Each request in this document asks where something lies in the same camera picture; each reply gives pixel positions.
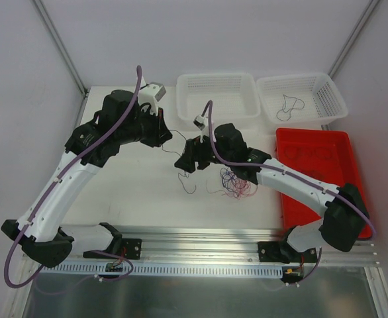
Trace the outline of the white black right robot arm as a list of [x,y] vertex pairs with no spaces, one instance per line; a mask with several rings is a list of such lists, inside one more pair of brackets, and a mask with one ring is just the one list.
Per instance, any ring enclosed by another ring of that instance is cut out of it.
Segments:
[[270,187],[319,216],[317,221],[291,227],[277,241],[265,242],[260,251],[274,262],[297,262],[306,251],[326,244],[349,252],[369,220],[355,185],[337,186],[302,174],[268,153],[249,147],[233,124],[220,125],[187,140],[174,166],[192,174],[211,164],[228,167],[241,180]]

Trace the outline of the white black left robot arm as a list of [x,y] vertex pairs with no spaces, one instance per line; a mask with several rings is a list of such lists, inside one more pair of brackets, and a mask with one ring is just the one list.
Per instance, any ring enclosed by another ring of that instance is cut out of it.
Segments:
[[72,254],[94,258],[99,250],[107,258],[121,255],[123,238],[112,225],[64,226],[62,220],[88,181],[122,145],[161,147],[172,138],[158,105],[165,93],[156,83],[143,86],[137,98],[116,89],[105,96],[90,121],[74,129],[50,185],[22,217],[7,219],[1,227],[29,258],[53,268]]

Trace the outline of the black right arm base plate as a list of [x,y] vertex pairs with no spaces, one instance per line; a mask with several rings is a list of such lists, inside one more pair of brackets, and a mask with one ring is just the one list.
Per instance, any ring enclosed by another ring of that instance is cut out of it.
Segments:
[[290,264],[292,262],[315,263],[317,261],[317,251],[315,248],[304,252],[297,252],[286,242],[279,241],[260,241],[257,243],[257,246],[260,262]]

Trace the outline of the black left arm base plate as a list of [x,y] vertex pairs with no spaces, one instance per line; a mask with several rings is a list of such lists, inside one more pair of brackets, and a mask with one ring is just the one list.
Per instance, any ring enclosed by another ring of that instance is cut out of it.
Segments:
[[123,256],[129,260],[139,260],[142,251],[142,239],[140,238],[114,238],[107,248],[99,249],[102,254],[94,250],[83,253],[84,258],[117,259]]

